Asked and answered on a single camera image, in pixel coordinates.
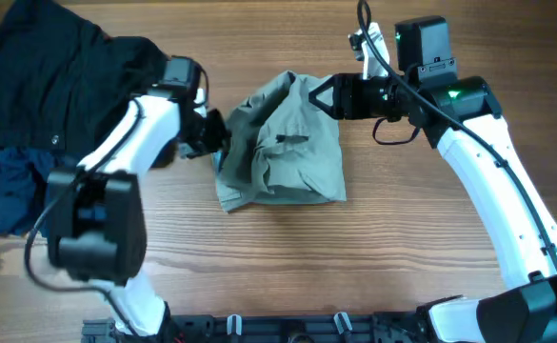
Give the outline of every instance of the wood grain surface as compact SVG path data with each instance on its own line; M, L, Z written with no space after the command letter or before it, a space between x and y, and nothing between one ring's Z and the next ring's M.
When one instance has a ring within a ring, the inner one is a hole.
M0 19L10 1L0 0ZM142 35L204 65L223 113L284 70L358 72L347 35L354 0L62 1L113 36ZM450 24L460 76L486 78L512 139L557 220L557 0L370 1L386 37L428 14ZM388 40L392 60L394 43ZM221 211L208 158L142 180L145 269L173 313L370 313L504 289L491 242L459 180L424 137L379 147L373 123L340 124L348 202ZM383 131L409 135L406 123ZM0 342L78 342L81 320L109 315L94 294L35 289L24 241L0 239ZM45 246L34 250L36 269Z

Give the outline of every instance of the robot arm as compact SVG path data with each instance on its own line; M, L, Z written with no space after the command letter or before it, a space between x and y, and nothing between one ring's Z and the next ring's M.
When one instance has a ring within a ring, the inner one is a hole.
M369 25L368 33L388 62L386 43L376 23ZM349 41L357 58L364 59L363 73L334 75L310 93L309 101L334 119L381 118L377 128L383 120L394 122L407 116L417 130L424 130L430 145L465 186L511 290L489 299L456 299L424 309L436 337L445 342L557 342L557 272L514 180L487 149L437 119L388 76L360 30ZM396 41L403 80L500 153L521 181L557 251L557 224L513 148L497 99L481 77L457 78L445 19L433 16L399 23ZM330 88L332 106L316 99Z
M136 335L149 342L176 337L169 307L141 270L147 232L138 179L173 144L183 158L228 149L221 114L204 106L208 93L199 89L202 72L188 58L169 60L163 79L134 95L96 151L76 169L52 171L48 180L48 200L60 199L48 215L50 262L73 280L110 294L123 341L138 341ZM94 166L100 167L90 171Z

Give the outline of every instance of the metal clamp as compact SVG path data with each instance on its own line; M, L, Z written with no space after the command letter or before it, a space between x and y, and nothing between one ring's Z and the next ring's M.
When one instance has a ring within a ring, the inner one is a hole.
M232 314L228 317L228 335L242 335L242 317Z
M349 343L352 341L352 323L347 313L337 313L333 316L333 321L337 327L337 332Z

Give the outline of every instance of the black joint housing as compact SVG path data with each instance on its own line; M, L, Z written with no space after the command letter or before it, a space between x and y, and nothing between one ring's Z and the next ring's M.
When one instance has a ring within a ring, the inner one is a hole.
M530 275L532 283L479 301L477 321L484 340L557 342L557 275Z
M147 233L135 174L97 172L76 188L79 171L59 168L48 178L50 263L74 280L100 279L125 285L140 271Z
M212 110L203 116L196 111L208 103L208 99L201 104L195 102L202 72L200 64L191 58L173 56L166 64L162 80L148 91L149 95L165 97L179 104L181 130L175 142L183 158L199 157L229 148L230 134L221 113Z
M432 15L395 24L399 70L451 59L448 22Z
M460 123L486 114L492 114L494 118L500 118L502 115L500 103L487 82L480 76L424 88L420 94ZM408 112L409 123L424 129L430 145L436 148L439 139L449 128L449 123L417 103L410 103Z
M331 106L318 99L321 93L330 89L333 95ZM339 73L311 91L308 101L336 120L383 116L394 122L403 115L397 106L395 92L396 83L390 78L373 77L365 80L360 73Z

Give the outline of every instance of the dark blue garment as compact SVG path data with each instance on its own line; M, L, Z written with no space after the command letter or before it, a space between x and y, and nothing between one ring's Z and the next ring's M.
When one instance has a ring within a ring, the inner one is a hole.
M0 149L0 235L30 231L44 208L50 170L65 164L73 163L57 152Z
M109 39L53 1L13 2L0 24L0 147L84 157L166 62L147 38Z

